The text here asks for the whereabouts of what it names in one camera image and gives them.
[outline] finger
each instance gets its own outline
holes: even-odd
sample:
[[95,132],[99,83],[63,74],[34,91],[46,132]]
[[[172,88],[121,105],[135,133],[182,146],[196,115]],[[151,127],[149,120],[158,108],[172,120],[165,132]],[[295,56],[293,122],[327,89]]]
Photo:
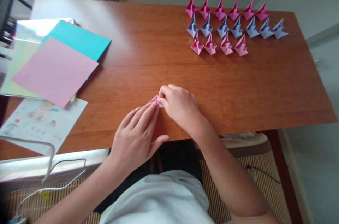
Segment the finger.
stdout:
[[172,89],[170,87],[168,87],[168,86],[161,86],[160,87],[160,91],[159,91],[159,97],[165,98],[166,95],[168,95],[171,91],[172,91]]
[[148,135],[153,135],[156,120],[158,120],[158,114],[159,114],[159,104],[156,107],[153,114],[151,115],[151,118],[149,119],[148,124],[146,124],[146,126],[144,128],[144,131],[146,131]]
[[138,127],[138,129],[140,129],[141,131],[144,131],[145,128],[147,127],[147,124],[148,124],[152,114],[154,113],[154,111],[156,111],[156,109],[158,109],[158,112],[159,112],[158,102],[152,103],[152,105],[150,105],[145,110],[145,112],[140,117],[140,120],[139,120],[138,124],[136,125],[136,127]]
[[168,135],[162,135],[158,137],[153,143],[151,143],[151,146],[149,148],[149,152],[147,155],[147,159],[150,159],[153,154],[156,152],[156,150],[159,149],[159,147],[164,143],[166,140],[168,140],[170,137]]
[[141,107],[138,107],[131,112],[129,112],[128,115],[122,120],[122,122],[119,125],[119,129],[127,127],[127,125],[131,122],[133,116],[141,109]]
[[139,109],[139,111],[137,111],[137,113],[133,116],[133,118],[131,119],[130,123],[127,126],[129,129],[134,129],[134,127],[138,124],[140,117],[147,108],[148,106],[143,106],[141,109]]
[[157,101],[158,101],[161,105],[163,105],[163,107],[165,108],[165,110],[168,109],[168,108],[170,107],[169,104],[168,104],[167,99],[164,99],[164,98],[158,98]]
[[174,84],[169,84],[168,87],[172,88],[172,89],[177,89],[180,88],[179,86],[176,86]]

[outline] cartoon drawing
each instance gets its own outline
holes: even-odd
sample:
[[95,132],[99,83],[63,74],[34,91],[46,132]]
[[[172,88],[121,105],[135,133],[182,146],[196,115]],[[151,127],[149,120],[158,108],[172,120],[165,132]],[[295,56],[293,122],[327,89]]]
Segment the cartoon drawing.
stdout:
[[28,113],[28,117],[34,118],[38,122],[44,121],[47,119],[49,111],[53,108],[53,106],[53,103],[49,102],[48,100],[44,100],[40,107]]

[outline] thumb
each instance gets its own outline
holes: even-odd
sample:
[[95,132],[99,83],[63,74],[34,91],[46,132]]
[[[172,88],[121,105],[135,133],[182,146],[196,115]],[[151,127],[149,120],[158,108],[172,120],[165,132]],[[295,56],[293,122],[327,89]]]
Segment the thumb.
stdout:
[[168,135],[162,135],[158,137],[153,143],[151,143],[151,147],[149,148],[147,159],[150,159],[153,156],[153,154],[156,152],[156,150],[159,149],[162,143],[164,143],[169,138],[170,137]]
[[167,99],[164,99],[164,98],[157,98],[157,101],[163,105],[163,107],[166,109],[169,108],[169,104],[168,104],[168,101]]

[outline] blue origami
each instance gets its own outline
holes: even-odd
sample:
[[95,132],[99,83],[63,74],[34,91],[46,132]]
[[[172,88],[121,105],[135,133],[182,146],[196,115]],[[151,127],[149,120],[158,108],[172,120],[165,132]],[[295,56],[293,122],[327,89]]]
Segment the blue origami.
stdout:
[[281,37],[288,35],[287,32],[283,31],[283,29],[284,29],[283,21],[284,21],[284,19],[281,19],[280,22],[278,22],[278,24],[276,26],[274,26],[273,29],[272,29],[276,39],[280,39]]
[[269,23],[269,18],[267,18],[267,20],[264,22],[264,24],[259,29],[259,33],[264,39],[266,39],[266,38],[268,38],[268,37],[270,37],[274,34],[271,27],[268,26],[268,23]]
[[217,28],[220,38],[225,37],[226,33],[230,30],[228,26],[226,25],[226,20],[227,20],[227,15],[224,21],[222,22],[222,24]]
[[211,17],[211,14],[208,15],[205,24],[200,28],[200,30],[202,31],[205,37],[208,37],[208,35],[213,31],[213,28],[209,23],[210,17]]
[[243,34],[243,29],[241,28],[241,24],[240,24],[240,17],[238,18],[235,25],[231,29],[231,33],[234,35],[236,39]]
[[250,39],[260,34],[255,26],[255,17],[253,17],[251,22],[246,27],[246,31]]
[[193,38],[195,38],[195,35],[197,35],[198,30],[199,27],[195,24],[195,15],[193,15],[191,24],[188,26],[187,31]]

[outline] white shirt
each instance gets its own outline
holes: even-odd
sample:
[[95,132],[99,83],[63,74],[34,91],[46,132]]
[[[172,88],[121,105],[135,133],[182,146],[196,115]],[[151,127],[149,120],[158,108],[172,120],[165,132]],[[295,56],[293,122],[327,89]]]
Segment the white shirt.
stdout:
[[100,223],[214,223],[201,183],[182,170],[148,175],[128,188],[101,215]]

